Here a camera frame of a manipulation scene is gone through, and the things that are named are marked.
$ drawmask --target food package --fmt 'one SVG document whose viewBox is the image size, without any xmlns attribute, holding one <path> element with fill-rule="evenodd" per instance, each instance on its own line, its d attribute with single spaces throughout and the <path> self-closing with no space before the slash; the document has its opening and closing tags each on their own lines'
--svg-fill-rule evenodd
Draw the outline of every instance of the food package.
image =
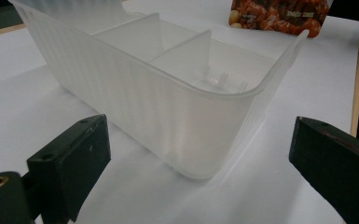
<svg viewBox="0 0 359 224">
<path fill-rule="evenodd" d="M 316 37 L 333 0 L 232 0 L 228 24 L 234 28 Z"/>
</svg>

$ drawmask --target white tabletop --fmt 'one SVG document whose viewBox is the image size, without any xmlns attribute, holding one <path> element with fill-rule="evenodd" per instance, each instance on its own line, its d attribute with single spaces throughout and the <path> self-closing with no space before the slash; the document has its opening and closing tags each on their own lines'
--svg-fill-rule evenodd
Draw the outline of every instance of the white tabletop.
<svg viewBox="0 0 359 224">
<path fill-rule="evenodd" d="M 228 26 L 229 0 L 128 0 L 160 18 L 278 58 L 294 37 Z M 109 123 L 112 160 L 76 223 L 341 224 L 288 153 L 296 116 L 351 129 L 359 21 L 327 17 L 307 39 L 254 138 L 209 180 L 176 173 Z M 0 35 L 0 172 L 24 175 L 26 159 L 76 121 L 98 114 L 61 87 L 26 28 Z"/>
</svg>

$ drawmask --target red package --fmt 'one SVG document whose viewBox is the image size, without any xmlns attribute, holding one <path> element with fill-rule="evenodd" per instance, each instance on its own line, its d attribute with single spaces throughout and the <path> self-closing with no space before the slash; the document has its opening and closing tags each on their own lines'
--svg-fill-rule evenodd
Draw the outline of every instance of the red package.
<svg viewBox="0 0 359 224">
<path fill-rule="evenodd" d="M 332 0 L 233 0 L 228 24 L 235 28 L 277 31 L 308 37 L 321 31 Z"/>
</svg>

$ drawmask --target translucent plastic bin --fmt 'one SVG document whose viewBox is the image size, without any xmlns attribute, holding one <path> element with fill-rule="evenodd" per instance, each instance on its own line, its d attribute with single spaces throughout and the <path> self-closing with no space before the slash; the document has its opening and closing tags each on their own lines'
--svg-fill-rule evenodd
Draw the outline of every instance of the translucent plastic bin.
<svg viewBox="0 0 359 224">
<path fill-rule="evenodd" d="M 264 111 L 308 31 L 275 62 L 120 0 L 10 0 L 56 79 L 191 178 L 214 176 Z"/>
</svg>

